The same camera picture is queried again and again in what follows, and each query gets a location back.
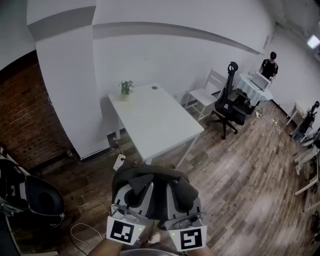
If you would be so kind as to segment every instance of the potted plant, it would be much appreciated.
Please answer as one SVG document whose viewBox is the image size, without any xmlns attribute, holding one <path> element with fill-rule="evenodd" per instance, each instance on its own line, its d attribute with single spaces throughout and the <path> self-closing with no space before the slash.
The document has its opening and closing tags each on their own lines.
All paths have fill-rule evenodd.
<svg viewBox="0 0 320 256">
<path fill-rule="evenodd" d="M 127 102 L 129 100 L 129 95 L 132 93 L 132 90 L 130 89 L 134 87 L 132 84 L 133 82 L 131 80 L 124 81 L 119 84 L 119 86 L 121 86 L 121 100 L 123 102 Z"/>
</svg>

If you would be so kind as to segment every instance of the laptop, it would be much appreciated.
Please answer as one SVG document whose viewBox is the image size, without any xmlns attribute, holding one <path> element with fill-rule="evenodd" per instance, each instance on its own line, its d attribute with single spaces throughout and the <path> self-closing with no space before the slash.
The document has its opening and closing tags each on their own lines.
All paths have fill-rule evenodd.
<svg viewBox="0 0 320 256">
<path fill-rule="evenodd" d="M 262 91 L 267 90 L 270 87 L 271 81 L 269 81 L 267 78 L 265 78 L 262 74 L 259 72 L 255 72 L 251 82 L 255 84 L 257 87 L 259 87 Z"/>
</svg>

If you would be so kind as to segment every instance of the ceiling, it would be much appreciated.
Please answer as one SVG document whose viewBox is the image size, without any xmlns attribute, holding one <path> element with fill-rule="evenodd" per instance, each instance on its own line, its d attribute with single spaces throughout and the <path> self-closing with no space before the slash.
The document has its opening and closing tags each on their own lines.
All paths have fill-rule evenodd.
<svg viewBox="0 0 320 256">
<path fill-rule="evenodd" d="M 309 38 L 319 25 L 319 6 L 315 0 L 262 0 L 275 21 L 303 38 Z"/>
</svg>

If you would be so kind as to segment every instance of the black t-shirt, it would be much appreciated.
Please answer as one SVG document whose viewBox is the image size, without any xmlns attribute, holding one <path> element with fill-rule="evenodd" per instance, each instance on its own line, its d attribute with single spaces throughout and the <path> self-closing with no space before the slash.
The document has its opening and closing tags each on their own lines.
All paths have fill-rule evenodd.
<svg viewBox="0 0 320 256">
<path fill-rule="evenodd" d="M 263 67 L 262 75 L 267 79 L 278 74 L 278 65 L 276 62 L 271 63 L 269 59 L 265 59 L 261 66 Z"/>
</svg>

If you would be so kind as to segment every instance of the black cap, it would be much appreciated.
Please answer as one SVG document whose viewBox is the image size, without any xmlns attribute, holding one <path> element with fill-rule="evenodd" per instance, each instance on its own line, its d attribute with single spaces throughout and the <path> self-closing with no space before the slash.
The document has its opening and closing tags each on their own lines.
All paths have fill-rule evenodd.
<svg viewBox="0 0 320 256">
<path fill-rule="evenodd" d="M 277 57 L 277 54 L 276 54 L 274 51 L 272 51 L 272 52 L 270 53 L 270 59 L 271 59 L 271 60 L 275 60 L 276 57 Z"/>
</svg>

